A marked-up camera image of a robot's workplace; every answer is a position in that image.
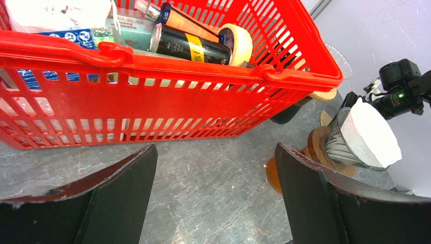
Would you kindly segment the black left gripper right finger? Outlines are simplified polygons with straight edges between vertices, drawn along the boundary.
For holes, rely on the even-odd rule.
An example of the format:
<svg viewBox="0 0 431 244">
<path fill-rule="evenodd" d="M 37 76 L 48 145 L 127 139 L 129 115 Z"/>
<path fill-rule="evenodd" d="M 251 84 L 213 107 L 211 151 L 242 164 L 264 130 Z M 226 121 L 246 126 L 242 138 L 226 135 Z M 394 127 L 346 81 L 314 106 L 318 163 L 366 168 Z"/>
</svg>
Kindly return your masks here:
<svg viewBox="0 0 431 244">
<path fill-rule="evenodd" d="M 278 143 L 294 243 L 430 243 L 430 199 L 377 188 Z"/>
</svg>

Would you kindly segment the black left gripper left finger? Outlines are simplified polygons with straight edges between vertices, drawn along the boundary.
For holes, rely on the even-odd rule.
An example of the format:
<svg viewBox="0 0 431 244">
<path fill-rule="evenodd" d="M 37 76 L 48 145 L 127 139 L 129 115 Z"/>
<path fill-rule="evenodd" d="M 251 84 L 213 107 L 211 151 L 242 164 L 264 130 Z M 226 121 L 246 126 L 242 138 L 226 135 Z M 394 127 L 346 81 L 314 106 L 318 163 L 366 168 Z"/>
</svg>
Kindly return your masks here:
<svg viewBox="0 0 431 244">
<path fill-rule="evenodd" d="M 1 200 L 1 243 L 138 243 L 157 161 L 151 144 L 45 194 Z"/>
</svg>

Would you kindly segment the dark glass coffee dripper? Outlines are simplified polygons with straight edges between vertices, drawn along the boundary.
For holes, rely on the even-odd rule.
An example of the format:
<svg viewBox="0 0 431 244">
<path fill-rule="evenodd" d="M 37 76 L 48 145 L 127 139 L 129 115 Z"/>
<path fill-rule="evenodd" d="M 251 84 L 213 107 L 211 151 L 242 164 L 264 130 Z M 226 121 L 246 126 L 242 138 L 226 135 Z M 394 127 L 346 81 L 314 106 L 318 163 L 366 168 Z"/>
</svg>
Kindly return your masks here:
<svg viewBox="0 0 431 244">
<path fill-rule="evenodd" d="M 336 163 L 339 167 L 344 166 L 356 166 L 360 168 L 366 168 L 377 172 L 386 171 L 389 167 L 383 166 L 371 166 L 361 160 L 348 145 L 344 138 L 341 128 L 344 124 L 347 116 L 351 111 L 351 107 L 342 107 L 336 113 L 336 116 L 330 121 L 328 127 L 331 129 L 329 136 L 325 140 L 325 150 L 328 156 Z"/>
</svg>

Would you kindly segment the white paper coffee filter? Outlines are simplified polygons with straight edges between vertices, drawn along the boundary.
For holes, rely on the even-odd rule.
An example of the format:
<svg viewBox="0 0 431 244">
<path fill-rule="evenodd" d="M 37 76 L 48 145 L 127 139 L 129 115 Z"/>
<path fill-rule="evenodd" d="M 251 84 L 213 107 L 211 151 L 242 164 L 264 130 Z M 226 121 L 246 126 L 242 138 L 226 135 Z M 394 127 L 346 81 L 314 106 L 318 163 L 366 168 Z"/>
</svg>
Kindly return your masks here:
<svg viewBox="0 0 431 244">
<path fill-rule="evenodd" d="M 388 122 L 362 98 L 357 99 L 342 122 L 341 135 L 354 155 L 368 167 L 384 170 L 402 159 Z"/>
</svg>

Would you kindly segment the clear glass dripper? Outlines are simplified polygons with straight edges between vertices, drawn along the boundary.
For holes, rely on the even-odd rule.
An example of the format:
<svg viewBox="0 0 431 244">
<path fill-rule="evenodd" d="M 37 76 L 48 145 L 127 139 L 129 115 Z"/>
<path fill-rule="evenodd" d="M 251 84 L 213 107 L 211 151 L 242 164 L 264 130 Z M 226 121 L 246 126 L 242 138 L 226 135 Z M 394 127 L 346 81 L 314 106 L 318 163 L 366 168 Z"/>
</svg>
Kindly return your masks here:
<svg viewBox="0 0 431 244">
<path fill-rule="evenodd" d="M 331 55 L 333 56 L 334 60 L 336 61 L 337 65 L 340 67 L 341 72 L 344 76 L 344 79 L 351 79 L 353 77 L 353 69 L 348 62 L 348 60 L 344 57 L 344 55 L 338 51 L 336 48 L 331 46 L 330 44 L 325 44 Z"/>
</svg>

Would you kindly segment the brown paper coffee filter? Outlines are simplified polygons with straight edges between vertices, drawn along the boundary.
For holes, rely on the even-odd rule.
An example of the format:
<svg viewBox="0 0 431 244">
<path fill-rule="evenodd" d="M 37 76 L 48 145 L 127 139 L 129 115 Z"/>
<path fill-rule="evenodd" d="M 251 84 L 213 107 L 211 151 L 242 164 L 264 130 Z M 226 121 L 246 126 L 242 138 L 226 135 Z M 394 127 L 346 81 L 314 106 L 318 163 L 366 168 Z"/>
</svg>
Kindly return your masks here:
<svg viewBox="0 0 431 244">
<path fill-rule="evenodd" d="M 330 115 L 326 110 L 323 110 L 320 115 L 320 125 L 323 127 L 331 127 L 333 119 L 333 115 Z"/>
</svg>

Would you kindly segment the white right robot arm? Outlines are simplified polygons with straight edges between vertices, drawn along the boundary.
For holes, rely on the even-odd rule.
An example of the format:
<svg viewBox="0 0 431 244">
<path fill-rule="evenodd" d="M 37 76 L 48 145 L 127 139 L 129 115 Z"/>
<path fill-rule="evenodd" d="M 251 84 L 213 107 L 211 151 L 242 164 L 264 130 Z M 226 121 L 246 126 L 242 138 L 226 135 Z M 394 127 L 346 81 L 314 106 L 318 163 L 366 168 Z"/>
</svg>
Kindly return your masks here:
<svg viewBox="0 0 431 244">
<path fill-rule="evenodd" d="M 421 74 L 418 66 L 402 59 L 379 70 L 379 77 L 364 87 L 365 95 L 347 93 L 341 107 L 352 107 L 357 99 L 372 105 L 385 120 L 411 112 L 423 115 L 430 104 L 430 71 Z"/>
</svg>

